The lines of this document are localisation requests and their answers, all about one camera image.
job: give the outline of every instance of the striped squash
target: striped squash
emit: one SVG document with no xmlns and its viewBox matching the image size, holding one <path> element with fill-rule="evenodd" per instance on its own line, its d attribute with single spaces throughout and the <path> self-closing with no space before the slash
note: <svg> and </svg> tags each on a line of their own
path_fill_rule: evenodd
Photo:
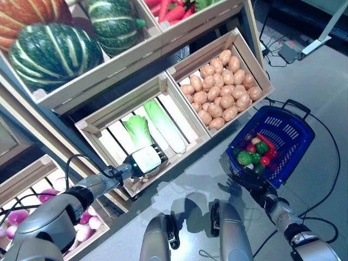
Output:
<svg viewBox="0 0 348 261">
<path fill-rule="evenodd" d="M 129 0 L 88 0 L 88 14 L 97 40 L 110 57 L 134 46 L 138 27 L 145 21 L 136 19 Z"/>
<path fill-rule="evenodd" d="M 24 27 L 9 58 L 31 91 L 47 92 L 103 62 L 98 43 L 85 31 L 57 23 Z"/>
<path fill-rule="evenodd" d="M 64 0 L 0 0 L 0 48 L 8 52 L 18 32 L 34 23 L 71 23 Z"/>
</svg>

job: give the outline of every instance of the orange pumpkin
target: orange pumpkin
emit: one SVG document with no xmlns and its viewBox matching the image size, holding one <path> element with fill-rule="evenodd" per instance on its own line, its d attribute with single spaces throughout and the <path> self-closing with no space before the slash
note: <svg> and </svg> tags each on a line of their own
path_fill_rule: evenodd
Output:
<svg viewBox="0 0 348 261">
<path fill-rule="evenodd" d="M 65 0 L 0 0 L 0 48 L 8 52 L 19 31 L 33 23 L 71 24 Z"/>
</svg>

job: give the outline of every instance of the basket handle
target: basket handle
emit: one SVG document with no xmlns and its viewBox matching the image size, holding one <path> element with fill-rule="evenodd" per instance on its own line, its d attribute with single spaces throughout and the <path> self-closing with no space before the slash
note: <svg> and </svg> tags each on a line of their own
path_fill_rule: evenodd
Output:
<svg viewBox="0 0 348 261">
<path fill-rule="evenodd" d="M 295 106 L 297 108 L 299 108 L 300 110 L 303 110 L 306 114 L 305 116 L 303 117 L 303 119 L 306 119 L 307 116 L 310 114 L 310 109 L 307 107 L 307 106 L 304 106 L 302 103 L 299 103 L 297 101 L 294 101 L 292 99 L 288 99 L 282 106 L 282 109 L 285 108 L 286 105 L 292 105 L 292 106 Z"/>
</svg>

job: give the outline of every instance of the blue shopping basket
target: blue shopping basket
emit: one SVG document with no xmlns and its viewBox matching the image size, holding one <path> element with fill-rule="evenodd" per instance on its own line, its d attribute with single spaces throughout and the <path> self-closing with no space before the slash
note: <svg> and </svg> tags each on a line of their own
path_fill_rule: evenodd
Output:
<svg viewBox="0 0 348 261">
<path fill-rule="evenodd" d="M 305 116 L 300 117 L 285 109 L 286 105 L 303 110 Z M 277 189 L 281 184 L 285 184 L 315 137 L 314 131 L 305 122 L 309 113 L 309 108 L 293 100 L 287 100 L 281 108 L 261 107 L 228 145 L 226 152 L 231 161 L 231 172 L 240 177 L 249 175 L 237 162 L 237 155 L 240 149 L 245 148 L 250 140 L 260 133 L 270 140 L 278 151 L 278 156 L 266 167 L 262 176 Z"/>
</svg>

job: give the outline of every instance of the green pumpkin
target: green pumpkin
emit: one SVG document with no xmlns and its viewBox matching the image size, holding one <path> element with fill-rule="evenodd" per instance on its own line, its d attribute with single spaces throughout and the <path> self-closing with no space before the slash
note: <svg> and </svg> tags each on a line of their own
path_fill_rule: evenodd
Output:
<svg viewBox="0 0 348 261">
<path fill-rule="evenodd" d="M 24 27 L 9 57 L 31 91 L 47 92 L 103 62 L 98 43 L 85 31 L 57 23 Z"/>
<path fill-rule="evenodd" d="M 137 29 L 145 26 L 145 21 L 136 19 L 129 0 L 88 0 L 87 7 L 97 40 L 108 56 L 136 44 Z"/>
</svg>

